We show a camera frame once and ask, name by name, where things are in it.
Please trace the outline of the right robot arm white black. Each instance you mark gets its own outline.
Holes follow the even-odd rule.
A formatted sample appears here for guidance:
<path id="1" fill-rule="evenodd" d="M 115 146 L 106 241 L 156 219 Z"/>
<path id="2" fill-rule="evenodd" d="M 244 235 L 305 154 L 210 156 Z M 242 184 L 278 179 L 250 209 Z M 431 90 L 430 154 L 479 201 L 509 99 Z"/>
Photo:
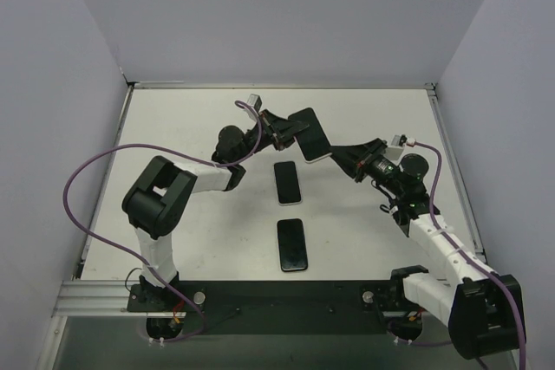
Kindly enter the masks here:
<path id="1" fill-rule="evenodd" d="M 422 267 L 395 270 L 392 280 L 402 300 L 424 308 L 441 321 L 459 355 L 467 360 L 516 350 L 526 365 L 526 325 L 522 291 L 511 275 L 500 275 L 456 236 L 434 203 L 441 175 L 424 184 L 428 161 L 405 147 L 420 142 L 404 135 L 393 144 L 375 139 L 361 145 L 332 146 L 330 157 L 357 183 L 371 179 L 386 194 L 388 213 L 403 234 L 438 266 L 439 282 Z"/>

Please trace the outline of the black phone with blue back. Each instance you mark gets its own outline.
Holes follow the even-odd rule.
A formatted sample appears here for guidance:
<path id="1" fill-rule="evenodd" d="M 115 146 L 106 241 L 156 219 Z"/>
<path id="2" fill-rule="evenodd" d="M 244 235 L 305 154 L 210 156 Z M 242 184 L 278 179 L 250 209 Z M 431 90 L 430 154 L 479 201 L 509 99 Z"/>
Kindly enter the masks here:
<path id="1" fill-rule="evenodd" d="M 307 163 L 317 162 L 330 156 L 330 142 L 312 107 L 307 107 L 291 114 L 289 120 L 303 122 L 308 127 L 295 138 Z"/>

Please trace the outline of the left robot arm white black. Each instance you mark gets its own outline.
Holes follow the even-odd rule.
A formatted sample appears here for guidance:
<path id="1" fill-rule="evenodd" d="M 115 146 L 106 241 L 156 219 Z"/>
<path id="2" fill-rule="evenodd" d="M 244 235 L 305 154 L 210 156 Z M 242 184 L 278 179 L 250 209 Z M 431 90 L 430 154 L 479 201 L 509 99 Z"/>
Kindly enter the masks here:
<path id="1" fill-rule="evenodd" d="M 309 128 L 306 120 L 284 119 L 265 109 L 257 114 L 250 130 L 223 127 L 212 161 L 206 165 L 198 162 L 183 166 L 162 156 L 151 159 L 124 197 L 122 210 L 135 228 L 140 255 L 147 261 L 140 273 L 140 285 L 155 308 L 168 310 L 178 299 L 174 285 L 179 272 L 173 261 L 171 233 L 189 198 L 194 193 L 234 190 L 246 174 L 240 165 L 242 159 L 268 146 L 283 151 Z"/>

